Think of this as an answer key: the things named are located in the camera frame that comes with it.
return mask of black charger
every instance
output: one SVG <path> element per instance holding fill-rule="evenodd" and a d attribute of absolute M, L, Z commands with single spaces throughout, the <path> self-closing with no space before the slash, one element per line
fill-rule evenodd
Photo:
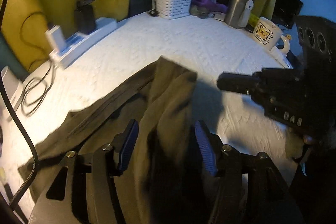
<path fill-rule="evenodd" d="M 92 5 L 82 5 L 78 2 L 77 9 L 74 11 L 74 17 L 79 32 L 90 34 L 96 29 L 96 20 Z"/>

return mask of white mug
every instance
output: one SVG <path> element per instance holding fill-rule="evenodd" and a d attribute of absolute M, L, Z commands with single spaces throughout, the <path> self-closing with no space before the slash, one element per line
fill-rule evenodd
<path fill-rule="evenodd" d="M 283 54 L 287 54 L 289 52 L 289 38 L 284 37 L 280 28 L 267 18 L 259 18 L 258 23 L 252 33 L 252 38 L 258 44 L 262 45 L 269 51 L 277 44 L 278 40 L 281 38 L 285 46 L 280 51 Z"/>

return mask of metal screw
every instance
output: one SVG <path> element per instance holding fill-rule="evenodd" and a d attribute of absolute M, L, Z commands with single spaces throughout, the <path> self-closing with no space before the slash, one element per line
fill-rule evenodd
<path fill-rule="evenodd" d="M 285 114 L 283 114 L 283 119 L 287 121 L 288 118 L 289 118 L 289 113 L 285 112 Z"/>
<path fill-rule="evenodd" d="M 69 151 L 68 153 L 66 153 L 66 156 L 67 156 L 68 158 L 73 158 L 75 155 L 76 155 L 76 152 L 75 152 L 75 151 Z"/>
<path fill-rule="evenodd" d="M 109 150 L 111 150 L 111 149 L 112 149 L 112 145 L 109 144 L 109 143 L 107 143 L 107 144 L 105 144 L 105 145 L 103 146 L 103 150 L 104 150 L 104 151 L 109 151 Z"/>
<path fill-rule="evenodd" d="M 261 160 L 267 159 L 268 155 L 266 152 L 259 152 L 257 155 Z"/>
<path fill-rule="evenodd" d="M 298 127 L 300 127 L 301 124 L 302 124 L 302 118 L 299 118 L 299 119 L 297 120 L 297 123 L 296 123 L 296 124 L 297 124 Z"/>
<path fill-rule="evenodd" d="M 229 152 L 232 150 L 232 147 L 228 144 L 225 144 L 222 146 L 222 150 L 225 151 L 225 152 Z"/>
<path fill-rule="evenodd" d="M 269 98 L 269 101 L 271 102 L 271 104 L 273 104 L 273 103 L 275 103 L 276 98 L 275 98 L 274 96 L 271 96 L 271 97 Z"/>

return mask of power strip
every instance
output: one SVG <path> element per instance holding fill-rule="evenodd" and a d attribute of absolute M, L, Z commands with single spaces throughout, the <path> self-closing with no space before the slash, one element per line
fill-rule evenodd
<path fill-rule="evenodd" d="M 101 17 L 96 20 L 97 28 L 90 34 L 76 32 L 66 40 L 68 45 L 63 51 L 53 50 L 49 57 L 57 67 L 62 69 L 71 65 L 78 57 L 90 47 L 117 29 L 117 21 L 112 18 Z"/>

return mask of white bedsheet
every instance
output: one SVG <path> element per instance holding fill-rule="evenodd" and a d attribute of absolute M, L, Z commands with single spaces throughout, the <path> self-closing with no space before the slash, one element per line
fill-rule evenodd
<path fill-rule="evenodd" d="M 20 109 L 17 115 L 33 143 L 41 142 L 61 125 L 69 110 L 89 106 L 161 55 L 198 72 L 194 119 L 204 119 L 224 143 L 241 152 L 267 152 L 291 182 L 296 164 L 285 157 L 285 127 L 264 117 L 263 109 L 249 96 L 221 93 L 216 88 L 216 79 L 223 71 L 251 74 L 262 67 L 280 65 L 247 34 L 213 19 L 188 16 L 165 20 L 140 14 L 125 20 L 66 70 L 56 70 L 55 83 L 33 116 L 24 117 Z M 42 76 L 48 66 L 43 64 L 27 80 Z M 17 167 L 31 157 L 31 152 L 13 121 L 1 121 L 1 126 L 4 143 L 0 165 L 16 192 L 23 182 Z M 29 216 L 34 206 L 29 192 L 20 206 Z"/>

